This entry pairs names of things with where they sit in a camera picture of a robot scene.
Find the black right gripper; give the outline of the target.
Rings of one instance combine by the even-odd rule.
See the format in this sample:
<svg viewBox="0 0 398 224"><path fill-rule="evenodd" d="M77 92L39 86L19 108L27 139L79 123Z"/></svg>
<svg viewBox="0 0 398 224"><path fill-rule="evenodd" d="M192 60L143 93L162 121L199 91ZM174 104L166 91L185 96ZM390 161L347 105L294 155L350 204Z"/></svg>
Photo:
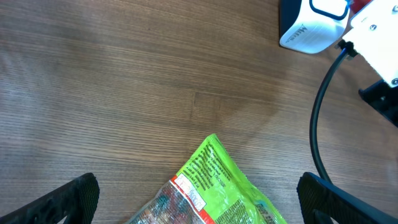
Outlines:
<svg viewBox="0 0 398 224"><path fill-rule="evenodd" d="M361 99L397 127L397 86L390 87L384 80L359 89Z"/></svg>

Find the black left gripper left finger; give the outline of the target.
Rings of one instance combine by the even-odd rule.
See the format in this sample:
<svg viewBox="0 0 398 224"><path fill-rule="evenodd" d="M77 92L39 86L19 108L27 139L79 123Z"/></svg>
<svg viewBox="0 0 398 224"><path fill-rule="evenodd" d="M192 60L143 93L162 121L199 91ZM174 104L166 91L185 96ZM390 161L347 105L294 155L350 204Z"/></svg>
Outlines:
<svg viewBox="0 0 398 224"><path fill-rule="evenodd" d="M83 174L33 202L1 217L1 223L91 223L100 188L92 173Z"/></svg>

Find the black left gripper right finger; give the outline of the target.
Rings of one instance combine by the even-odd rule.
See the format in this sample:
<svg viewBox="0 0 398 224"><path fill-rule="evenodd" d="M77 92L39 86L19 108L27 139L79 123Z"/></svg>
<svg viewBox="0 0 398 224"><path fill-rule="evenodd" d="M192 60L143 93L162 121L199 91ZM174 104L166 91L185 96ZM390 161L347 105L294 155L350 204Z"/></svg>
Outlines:
<svg viewBox="0 0 398 224"><path fill-rule="evenodd" d="M305 224L397 223L394 218L311 172L301 176L297 193Z"/></svg>

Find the green snack bag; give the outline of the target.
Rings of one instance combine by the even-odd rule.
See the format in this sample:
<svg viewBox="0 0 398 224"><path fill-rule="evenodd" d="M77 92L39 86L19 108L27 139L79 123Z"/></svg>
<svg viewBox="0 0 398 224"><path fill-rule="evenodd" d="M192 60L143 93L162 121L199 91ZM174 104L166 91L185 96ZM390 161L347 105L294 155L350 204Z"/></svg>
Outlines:
<svg viewBox="0 0 398 224"><path fill-rule="evenodd" d="M129 223L285 223L211 134Z"/></svg>

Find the red stick packet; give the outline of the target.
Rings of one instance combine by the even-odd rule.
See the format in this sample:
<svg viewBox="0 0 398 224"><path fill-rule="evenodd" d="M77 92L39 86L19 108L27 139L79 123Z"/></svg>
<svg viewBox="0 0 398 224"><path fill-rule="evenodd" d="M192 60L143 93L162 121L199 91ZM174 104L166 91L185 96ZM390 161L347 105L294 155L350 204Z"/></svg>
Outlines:
<svg viewBox="0 0 398 224"><path fill-rule="evenodd" d="M356 14L372 0L349 0L350 9Z"/></svg>

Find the white barcode scanner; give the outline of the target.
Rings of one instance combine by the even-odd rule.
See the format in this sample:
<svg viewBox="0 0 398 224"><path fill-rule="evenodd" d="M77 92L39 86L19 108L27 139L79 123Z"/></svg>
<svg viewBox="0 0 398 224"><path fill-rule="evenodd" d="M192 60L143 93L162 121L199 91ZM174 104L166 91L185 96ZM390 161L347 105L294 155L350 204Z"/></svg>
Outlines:
<svg viewBox="0 0 398 224"><path fill-rule="evenodd" d="M343 35L349 12L347 0L280 0L279 45L317 54Z"/></svg>

